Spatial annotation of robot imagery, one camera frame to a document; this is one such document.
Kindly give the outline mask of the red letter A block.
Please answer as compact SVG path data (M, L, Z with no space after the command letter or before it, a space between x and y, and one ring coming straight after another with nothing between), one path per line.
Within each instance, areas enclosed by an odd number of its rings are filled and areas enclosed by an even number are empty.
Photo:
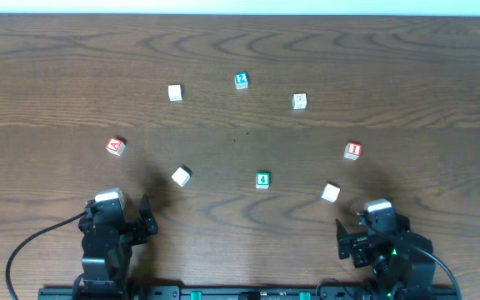
M124 152L125 147L126 144L122 139L117 137L110 137L105 148L111 154L121 156Z

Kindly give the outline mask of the red letter I block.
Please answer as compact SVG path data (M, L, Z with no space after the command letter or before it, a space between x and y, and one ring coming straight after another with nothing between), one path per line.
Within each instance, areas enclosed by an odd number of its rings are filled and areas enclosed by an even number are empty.
M344 148L343 156L346 159L357 160L362 153L363 146L356 142L349 142Z

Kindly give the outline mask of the blue number 2 block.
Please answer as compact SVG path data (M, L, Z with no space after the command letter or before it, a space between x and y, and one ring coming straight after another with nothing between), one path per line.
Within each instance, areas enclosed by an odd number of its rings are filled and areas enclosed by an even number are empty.
M248 88L249 80L246 72L238 72L234 75L235 87L237 90Z

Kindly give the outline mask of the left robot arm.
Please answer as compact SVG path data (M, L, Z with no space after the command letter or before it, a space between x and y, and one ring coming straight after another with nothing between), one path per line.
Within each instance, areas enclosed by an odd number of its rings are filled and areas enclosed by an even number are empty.
M132 299L136 288L128 279L133 247L158 233L149 199L144 194L140 218L125 220L120 198L87 202L78 227L82 238L84 288L74 299Z

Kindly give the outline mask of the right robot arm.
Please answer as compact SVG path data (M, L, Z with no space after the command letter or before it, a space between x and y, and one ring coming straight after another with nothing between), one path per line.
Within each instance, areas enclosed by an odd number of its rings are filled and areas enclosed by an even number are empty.
M355 268L370 267L374 279L362 287L343 291L352 299L435 299L433 275L438 259L433 243L410 229L407 217L391 207L359 213L362 232L350 233L340 220L337 250L340 259Z

